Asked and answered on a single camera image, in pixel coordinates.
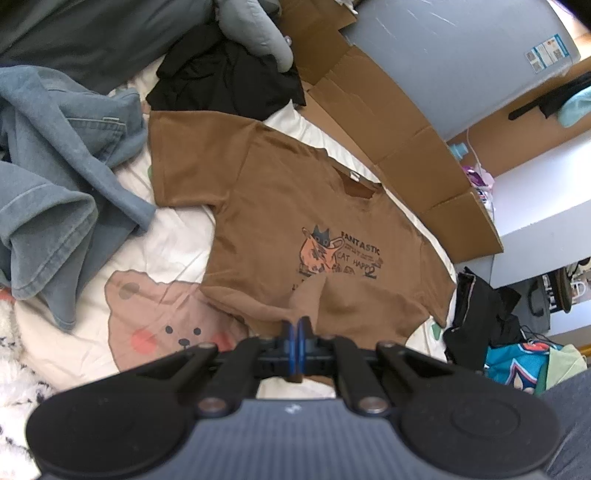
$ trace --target bed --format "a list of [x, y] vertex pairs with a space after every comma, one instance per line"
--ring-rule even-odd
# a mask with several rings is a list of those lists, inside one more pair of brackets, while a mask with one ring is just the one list
[[[159, 61], [128, 82], [145, 103], [155, 85]], [[325, 148], [352, 170], [377, 181], [351, 153], [300, 115], [292, 104], [266, 122], [298, 140]], [[124, 187], [154, 203], [150, 183], [151, 158], [147, 146], [137, 158], [118, 168]], [[455, 281], [453, 265], [434, 236], [398, 199], [390, 195], [438, 252]], [[196, 342], [213, 340], [231, 349], [252, 332], [239, 320], [215, 311], [199, 292], [213, 242], [215, 220], [207, 206], [158, 209], [147, 233], [130, 237], [86, 286], [77, 304], [77, 323], [71, 334], [53, 326], [51, 313], [37, 299], [19, 301], [15, 317], [25, 348], [22, 360], [58, 390], [68, 389], [151, 361]], [[447, 324], [453, 318], [455, 296]], [[215, 328], [199, 327], [199, 316], [215, 319]], [[445, 361], [441, 329], [428, 319], [407, 345]], [[331, 388], [306, 380], [287, 384], [263, 382], [259, 396], [330, 397]]]

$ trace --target white bedsheet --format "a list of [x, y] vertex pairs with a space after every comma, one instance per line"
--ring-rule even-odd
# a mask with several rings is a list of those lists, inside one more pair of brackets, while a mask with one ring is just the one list
[[[158, 65], [158, 62], [150, 65], [129, 82], [129, 86], [138, 89], [142, 99], [155, 85]], [[369, 180], [378, 181], [359, 160], [305, 120], [291, 104], [272, 115], [265, 123], [308, 145], [325, 148], [337, 161]], [[116, 173], [127, 189], [154, 202], [149, 178], [150, 165], [151, 157], [146, 146], [137, 158], [120, 167]], [[434, 236], [400, 201], [393, 195], [390, 197], [431, 241], [455, 281], [452, 262]], [[110, 338], [113, 327], [109, 323], [112, 309], [108, 301], [112, 306], [118, 299], [107, 298], [110, 295], [109, 279], [114, 274], [123, 278], [128, 275], [130, 284], [136, 286], [134, 288], [144, 288], [144, 283], [148, 286], [146, 288], [172, 285], [175, 282], [183, 285], [199, 283], [207, 265], [214, 228], [215, 219], [208, 207], [158, 209], [149, 231], [143, 236], [129, 238], [84, 289], [77, 305], [77, 323], [72, 334], [65, 334], [55, 328], [50, 322], [51, 313], [37, 299], [17, 302], [15, 314], [25, 347], [24, 361], [58, 389], [72, 388], [117, 373], [118, 364], [124, 364], [121, 359], [125, 355], [116, 351], [120, 346], [115, 345], [113, 335]], [[453, 318], [454, 305], [455, 295], [450, 304], [448, 325]], [[407, 345], [445, 360], [441, 331], [433, 319], [422, 324], [409, 338]], [[141, 353], [144, 347], [131, 345], [130, 348], [136, 348]], [[134, 351], [134, 355], [136, 361], [138, 352]], [[325, 385], [319, 386], [315, 382], [307, 381], [300, 390], [297, 388], [270, 379], [261, 387], [261, 395], [266, 398], [285, 395], [310, 398], [333, 394], [331, 389], [327, 390]]]

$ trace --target blue denim fabric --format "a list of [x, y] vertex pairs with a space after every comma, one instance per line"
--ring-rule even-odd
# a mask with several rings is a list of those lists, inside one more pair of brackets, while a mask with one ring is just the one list
[[82, 288], [154, 206], [112, 168], [147, 128], [134, 89], [107, 97], [43, 67], [0, 68], [0, 284], [39, 295], [71, 330]]

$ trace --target pink cheek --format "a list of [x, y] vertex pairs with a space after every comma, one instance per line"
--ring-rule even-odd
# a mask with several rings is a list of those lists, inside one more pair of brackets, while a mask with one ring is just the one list
[[14, 298], [12, 295], [10, 295], [10, 290], [9, 289], [4, 289], [4, 288], [0, 288], [0, 300], [6, 300], [9, 301], [10, 303], [14, 303]]
[[217, 344], [217, 348], [220, 352], [227, 352], [232, 350], [236, 343], [232, 342], [230, 337], [225, 333], [216, 333], [212, 336], [212, 342]]
[[131, 335], [129, 342], [131, 344], [131, 348], [142, 355], [154, 353], [156, 347], [158, 346], [156, 343], [156, 338], [154, 338], [154, 334], [144, 328], [136, 330]]

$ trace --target gray plush toy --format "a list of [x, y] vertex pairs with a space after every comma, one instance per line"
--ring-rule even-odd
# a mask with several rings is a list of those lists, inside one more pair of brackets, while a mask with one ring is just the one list
[[277, 69], [286, 72], [293, 64], [293, 53], [271, 17], [281, 14], [278, 0], [215, 0], [217, 18], [223, 34], [253, 55], [273, 55]]

